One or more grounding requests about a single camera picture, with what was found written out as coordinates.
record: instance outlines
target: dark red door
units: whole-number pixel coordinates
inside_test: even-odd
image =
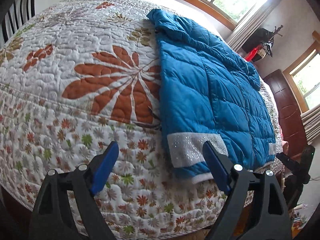
[[[301,112],[285,77],[280,69],[263,79],[271,88],[279,111],[279,124],[284,140],[289,142],[289,157],[300,154],[308,144],[301,121]]]

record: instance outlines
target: brown wooden panel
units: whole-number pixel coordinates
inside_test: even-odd
[[[289,142],[288,156],[298,155],[308,143],[297,100],[280,69],[272,72],[263,80],[270,86],[277,103],[279,124],[284,140]]]

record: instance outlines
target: quilted bedspread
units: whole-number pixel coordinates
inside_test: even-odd
[[[26,208],[49,169],[72,171],[115,140],[119,158],[95,199],[116,237],[170,238],[217,219],[224,193],[213,180],[181,185],[161,146],[159,52],[146,15],[188,15],[153,1],[65,0],[0,50],[0,183]],[[263,86],[260,93],[277,138],[274,104]],[[72,192],[69,199],[85,234]]]

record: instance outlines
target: floral bedspread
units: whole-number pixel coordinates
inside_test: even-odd
[[[72,171],[115,140],[119,158],[95,199],[116,237],[170,238],[217,219],[226,195],[213,180],[181,185],[161,147],[159,54],[146,18],[153,8],[166,9],[65,0],[0,51],[0,183],[28,209],[49,169]]]

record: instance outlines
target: small floral pattern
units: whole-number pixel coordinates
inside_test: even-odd
[[[95,201],[117,238],[180,236],[217,219],[227,196],[213,180],[175,179],[161,146],[159,54],[146,20],[153,8],[166,9],[66,0],[0,51],[0,183],[30,210],[49,169],[73,171],[115,140],[119,158]]]

